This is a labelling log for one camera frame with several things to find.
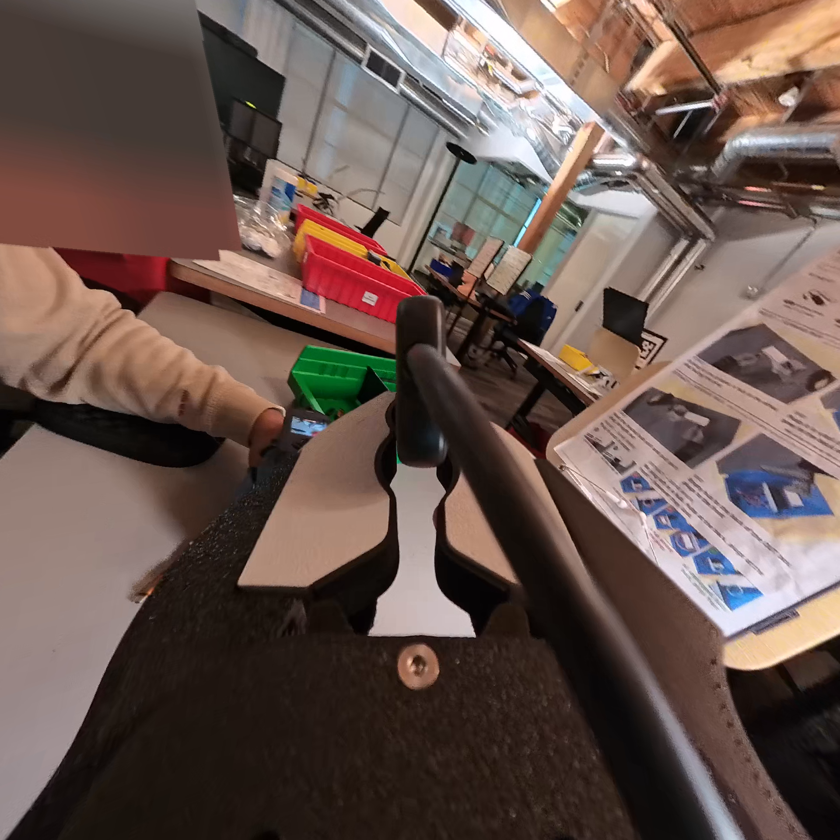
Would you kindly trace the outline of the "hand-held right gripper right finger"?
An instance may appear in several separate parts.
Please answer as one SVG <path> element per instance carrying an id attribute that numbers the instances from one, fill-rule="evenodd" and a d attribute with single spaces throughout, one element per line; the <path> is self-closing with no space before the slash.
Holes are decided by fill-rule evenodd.
<path id="1" fill-rule="evenodd" d="M 522 597 L 522 588 L 468 482 L 438 467 L 444 495 L 434 511 L 434 564 L 447 597 Z"/>

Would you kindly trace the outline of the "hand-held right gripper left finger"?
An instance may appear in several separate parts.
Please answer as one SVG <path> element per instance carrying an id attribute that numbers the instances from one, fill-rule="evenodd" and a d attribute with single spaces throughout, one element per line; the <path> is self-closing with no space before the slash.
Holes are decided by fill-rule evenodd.
<path id="1" fill-rule="evenodd" d="M 306 443 L 238 578 L 246 590 L 302 591 L 380 545 L 396 472 L 386 392 Z"/>

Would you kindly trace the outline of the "green plastic bin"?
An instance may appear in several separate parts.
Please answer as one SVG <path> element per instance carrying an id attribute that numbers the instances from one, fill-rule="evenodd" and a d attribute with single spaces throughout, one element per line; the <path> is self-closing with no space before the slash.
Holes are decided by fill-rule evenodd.
<path id="1" fill-rule="evenodd" d="M 310 344 L 288 376 L 295 404 L 336 420 L 386 392 L 396 391 L 396 361 Z"/>

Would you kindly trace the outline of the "person's left hand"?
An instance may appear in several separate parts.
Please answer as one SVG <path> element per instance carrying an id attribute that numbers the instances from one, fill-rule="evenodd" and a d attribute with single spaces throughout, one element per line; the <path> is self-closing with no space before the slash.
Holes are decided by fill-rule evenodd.
<path id="1" fill-rule="evenodd" d="M 248 434 L 248 467 L 257 467 L 280 436 L 286 421 L 282 408 L 270 407 L 257 416 Z"/>

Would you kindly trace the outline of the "black ribbed wrist rest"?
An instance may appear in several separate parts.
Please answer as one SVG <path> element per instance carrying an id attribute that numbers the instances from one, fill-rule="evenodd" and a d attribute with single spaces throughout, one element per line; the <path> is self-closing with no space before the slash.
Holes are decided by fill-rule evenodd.
<path id="1" fill-rule="evenodd" d="M 85 404 L 37 400 L 33 423 L 69 440 L 151 466 L 199 466 L 221 448 L 213 437 L 178 423 L 159 423 Z"/>

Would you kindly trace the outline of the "clear plastic bag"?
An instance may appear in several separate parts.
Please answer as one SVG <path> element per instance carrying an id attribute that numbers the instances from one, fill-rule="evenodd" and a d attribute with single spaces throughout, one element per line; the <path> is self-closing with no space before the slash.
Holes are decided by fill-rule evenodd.
<path id="1" fill-rule="evenodd" d="M 268 259 L 278 259 L 291 250 L 287 226 L 269 204 L 236 193 L 234 209 L 243 249 Z"/>

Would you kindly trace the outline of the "black office chair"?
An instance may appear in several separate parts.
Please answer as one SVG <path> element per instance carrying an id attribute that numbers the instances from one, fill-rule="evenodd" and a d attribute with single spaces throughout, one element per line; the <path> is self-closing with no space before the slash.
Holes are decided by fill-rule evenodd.
<path id="1" fill-rule="evenodd" d="M 557 305 L 543 294 L 543 286 L 535 285 L 522 290 L 507 302 L 511 322 L 499 323 L 490 340 L 490 358 L 504 362 L 514 380 L 518 363 L 509 351 L 518 347 L 520 340 L 540 346 L 557 314 Z"/>

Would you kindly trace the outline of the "cardboard box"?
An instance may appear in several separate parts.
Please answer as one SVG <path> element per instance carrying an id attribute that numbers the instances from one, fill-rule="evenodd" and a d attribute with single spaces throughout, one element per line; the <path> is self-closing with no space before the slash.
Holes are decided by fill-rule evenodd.
<path id="1" fill-rule="evenodd" d="M 640 352 L 635 343 L 601 327 L 593 334 L 585 353 L 608 380 L 622 384 L 635 372 Z"/>

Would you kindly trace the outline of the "white wipes canister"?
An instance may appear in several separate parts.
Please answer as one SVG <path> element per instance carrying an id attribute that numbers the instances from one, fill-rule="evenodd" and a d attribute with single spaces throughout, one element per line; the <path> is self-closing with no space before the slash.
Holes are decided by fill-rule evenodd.
<path id="1" fill-rule="evenodd" d="M 289 169 L 277 159 L 266 162 L 259 189 L 259 201 L 273 211 L 277 221 L 287 226 L 296 201 L 299 173 Z"/>

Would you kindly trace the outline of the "red ribbed crate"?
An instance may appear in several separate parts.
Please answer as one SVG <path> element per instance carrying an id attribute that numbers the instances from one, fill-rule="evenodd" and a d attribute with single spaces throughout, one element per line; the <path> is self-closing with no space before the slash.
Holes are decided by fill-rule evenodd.
<path id="1" fill-rule="evenodd" d="M 56 252 L 82 279 L 136 301 L 147 302 L 169 290 L 168 258 L 73 248 Z"/>

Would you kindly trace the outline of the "whiteboard on stand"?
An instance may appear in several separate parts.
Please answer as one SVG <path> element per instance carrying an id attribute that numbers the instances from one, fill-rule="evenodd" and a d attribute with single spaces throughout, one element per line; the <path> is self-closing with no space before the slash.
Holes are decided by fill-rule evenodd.
<path id="1" fill-rule="evenodd" d="M 528 251 L 510 246 L 489 276 L 487 285 L 500 295 L 507 295 L 531 261 L 532 255 Z"/>
<path id="2" fill-rule="evenodd" d="M 467 269 L 468 273 L 475 278 L 482 277 L 497 258 L 502 246 L 504 246 L 503 239 L 488 237 L 470 262 Z"/>

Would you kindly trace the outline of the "black triangular panel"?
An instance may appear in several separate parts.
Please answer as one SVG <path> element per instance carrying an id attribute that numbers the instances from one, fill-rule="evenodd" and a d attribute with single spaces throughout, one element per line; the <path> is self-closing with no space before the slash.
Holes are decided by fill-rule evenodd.
<path id="1" fill-rule="evenodd" d="M 612 287 L 603 289 L 602 327 L 623 340 L 641 345 L 648 303 Z"/>

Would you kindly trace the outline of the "black monitor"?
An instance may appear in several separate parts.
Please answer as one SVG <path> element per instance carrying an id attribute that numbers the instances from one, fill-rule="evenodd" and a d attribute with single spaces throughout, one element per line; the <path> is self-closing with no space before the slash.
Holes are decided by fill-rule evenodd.
<path id="1" fill-rule="evenodd" d="M 259 193 L 267 165 L 276 159 L 281 122 L 251 103 L 232 100 L 224 129 L 228 175 L 234 190 Z"/>

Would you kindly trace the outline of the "black floor lamp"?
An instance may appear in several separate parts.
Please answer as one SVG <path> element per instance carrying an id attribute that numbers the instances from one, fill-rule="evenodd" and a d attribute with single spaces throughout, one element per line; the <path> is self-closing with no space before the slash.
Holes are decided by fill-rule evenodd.
<path id="1" fill-rule="evenodd" d="M 433 222 L 435 221 L 436 216 L 438 215 L 438 211 L 442 206 L 448 189 L 455 178 L 455 174 L 462 163 L 467 165 L 475 165 L 477 163 L 477 158 L 469 151 L 467 148 L 463 147 L 462 145 L 454 142 L 448 141 L 445 144 L 446 151 L 452 156 L 453 163 L 449 169 L 448 175 L 444 181 L 444 185 L 441 187 L 440 193 L 437 197 L 437 201 L 434 205 L 434 208 L 428 215 L 427 224 L 425 230 L 423 231 L 418 245 L 415 249 L 413 257 L 410 259 L 406 271 L 409 275 L 411 275 L 414 271 L 415 264 L 417 262 L 418 257 L 421 255 L 422 250 L 427 242 L 427 239 L 430 235 Z"/>

